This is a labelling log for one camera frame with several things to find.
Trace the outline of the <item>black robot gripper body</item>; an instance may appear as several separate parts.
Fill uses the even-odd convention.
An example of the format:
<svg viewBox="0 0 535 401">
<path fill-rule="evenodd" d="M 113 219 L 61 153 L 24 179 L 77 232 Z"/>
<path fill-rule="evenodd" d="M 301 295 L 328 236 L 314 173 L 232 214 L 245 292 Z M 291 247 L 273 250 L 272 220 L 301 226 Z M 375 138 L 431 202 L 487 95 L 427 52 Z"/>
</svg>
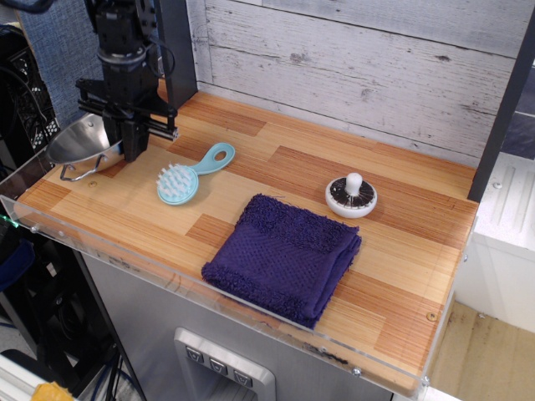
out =
<svg viewBox="0 0 535 401">
<path fill-rule="evenodd" d="M 132 122 L 148 133 L 176 140 L 177 110 L 158 95 L 157 47 L 141 45 L 134 52 L 99 49 L 103 78 L 78 79 L 79 107 L 115 121 Z"/>
</svg>

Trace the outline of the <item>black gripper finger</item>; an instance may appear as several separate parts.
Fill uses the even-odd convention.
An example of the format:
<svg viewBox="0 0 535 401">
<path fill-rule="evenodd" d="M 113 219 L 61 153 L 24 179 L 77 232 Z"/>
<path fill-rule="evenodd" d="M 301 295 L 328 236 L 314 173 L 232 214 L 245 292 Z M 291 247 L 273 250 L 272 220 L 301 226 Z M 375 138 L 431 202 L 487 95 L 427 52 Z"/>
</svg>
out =
<svg viewBox="0 0 535 401">
<path fill-rule="evenodd" d="M 127 120 L 121 124 L 122 144 L 125 161 L 131 163 L 146 151 L 149 132 L 141 122 Z"/>
<path fill-rule="evenodd" d="M 120 122 L 107 114 L 102 115 L 102 120 L 109 144 L 118 144 L 122 140 Z"/>
</svg>

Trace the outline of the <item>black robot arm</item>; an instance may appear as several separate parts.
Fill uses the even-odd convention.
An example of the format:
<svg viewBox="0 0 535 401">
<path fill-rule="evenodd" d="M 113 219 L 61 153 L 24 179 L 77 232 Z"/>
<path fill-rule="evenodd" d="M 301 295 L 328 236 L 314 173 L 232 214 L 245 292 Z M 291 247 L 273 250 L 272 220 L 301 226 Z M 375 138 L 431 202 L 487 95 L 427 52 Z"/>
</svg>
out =
<svg viewBox="0 0 535 401">
<path fill-rule="evenodd" d="M 127 162 L 148 147 L 150 135 L 178 136 L 176 107 L 158 94 L 156 19 L 147 1 L 87 1 L 90 22 L 99 40 L 102 79 L 78 79 L 79 107 L 100 116 L 109 142 L 122 143 Z"/>
</svg>

